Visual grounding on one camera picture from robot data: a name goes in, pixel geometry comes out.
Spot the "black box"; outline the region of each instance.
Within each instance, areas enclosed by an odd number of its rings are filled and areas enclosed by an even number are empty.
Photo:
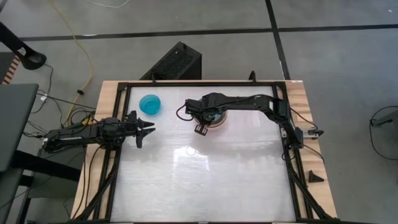
[[[140,80],[201,80],[201,53],[178,42]]]

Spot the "blue bowl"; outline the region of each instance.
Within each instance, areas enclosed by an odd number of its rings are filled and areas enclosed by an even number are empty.
[[[160,110],[160,99],[156,95],[146,95],[139,101],[139,108],[148,115],[154,115]]]

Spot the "white table surface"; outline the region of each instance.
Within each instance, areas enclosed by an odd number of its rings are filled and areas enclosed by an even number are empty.
[[[279,126],[258,111],[228,111],[206,136],[175,112],[187,98],[211,92],[272,96],[268,86],[133,87],[129,111],[155,123],[143,140],[123,144],[111,222],[293,221],[294,209]],[[139,100],[157,95],[160,112]],[[181,116],[189,118],[181,110]]]

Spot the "yellow cable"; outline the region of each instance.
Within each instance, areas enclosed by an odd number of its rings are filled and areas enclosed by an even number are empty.
[[[63,20],[63,22],[65,23],[65,25],[67,25],[67,27],[68,27],[70,33],[72,34],[73,40],[75,41],[76,45],[79,46],[79,48],[81,48],[82,51],[84,51],[84,53],[85,53],[86,56],[87,56],[88,61],[90,62],[90,77],[89,77],[89,79],[87,80],[87,82],[83,85],[83,87],[80,89],[81,91],[83,91],[83,90],[86,88],[87,84],[88,84],[88,83],[91,81],[91,79],[93,78],[93,75],[94,75],[94,66],[93,66],[93,62],[91,62],[90,56],[88,56],[87,51],[86,51],[86,50],[79,44],[79,42],[76,40],[75,34],[74,34],[73,31],[72,31],[72,28],[70,28],[70,25],[69,25],[69,23],[67,22],[67,20],[64,18],[64,16],[62,15],[62,13],[61,13],[61,12],[57,9],[57,7],[55,6],[54,0],[50,0],[50,4],[51,4],[51,6],[56,10],[56,12],[58,13],[58,15],[61,17],[61,19]],[[75,100],[73,100],[73,103],[76,103],[77,99],[79,98],[79,95],[80,95],[80,94],[77,94],[77,96],[75,97]],[[67,120],[66,120],[67,126],[69,126],[69,117],[70,117],[70,113],[71,113],[72,110],[73,110],[73,107],[74,107],[74,105],[72,105],[72,106],[70,107],[69,112],[68,112],[68,115],[67,115]]]

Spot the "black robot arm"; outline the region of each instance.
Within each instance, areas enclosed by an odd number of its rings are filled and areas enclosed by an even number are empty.
[[[114,149],[120,146],[127,136],[136,137],[138,148],[142,147],[142,139],[155,131],[153,123],[137,118],[136,111],[130,112],[125,121],[117,118],[104,118],[93,124],[77,123],[67,128],[51,130],[44,136],[43,146],[46,152],[55,152],[68,146],[100,144]]]
[[[227,110],[257,110],[263,112],[271,121],[280,124],[287,134],[292,147],[303,147],[303,132],[294,126],[290,117],[290,106],[287,100],[280,100],[267,95],[247,97],[225,96],[222,93],[210,93],[201,100],[187,99],[185,113],[192,115],[199,125],[195,132],[206,135],[207,129],[216,114]]]

